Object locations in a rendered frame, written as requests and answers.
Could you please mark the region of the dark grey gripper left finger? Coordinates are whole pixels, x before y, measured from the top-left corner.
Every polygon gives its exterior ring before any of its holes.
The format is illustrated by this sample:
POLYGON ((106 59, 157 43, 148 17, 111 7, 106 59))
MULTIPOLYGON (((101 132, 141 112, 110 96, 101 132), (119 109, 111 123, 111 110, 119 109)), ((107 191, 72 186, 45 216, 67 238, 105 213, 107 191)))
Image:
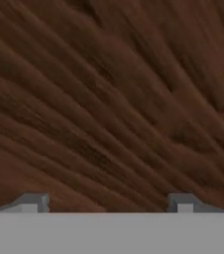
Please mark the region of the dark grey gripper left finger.
POLYGON ((23 193, 15 200, 0 205, 0 212, 47 213, 50 211, 50 198, 47 193, 23 193))

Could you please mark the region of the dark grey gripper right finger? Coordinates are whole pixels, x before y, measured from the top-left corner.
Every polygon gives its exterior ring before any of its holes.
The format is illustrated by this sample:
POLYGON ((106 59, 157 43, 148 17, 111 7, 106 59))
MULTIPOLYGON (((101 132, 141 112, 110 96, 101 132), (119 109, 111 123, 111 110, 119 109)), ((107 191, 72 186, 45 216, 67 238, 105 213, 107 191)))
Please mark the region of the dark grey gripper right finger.
POLYGON ((224 209, 205 203, 192 193, 170 193, 168 212, 223 213, 224 209))

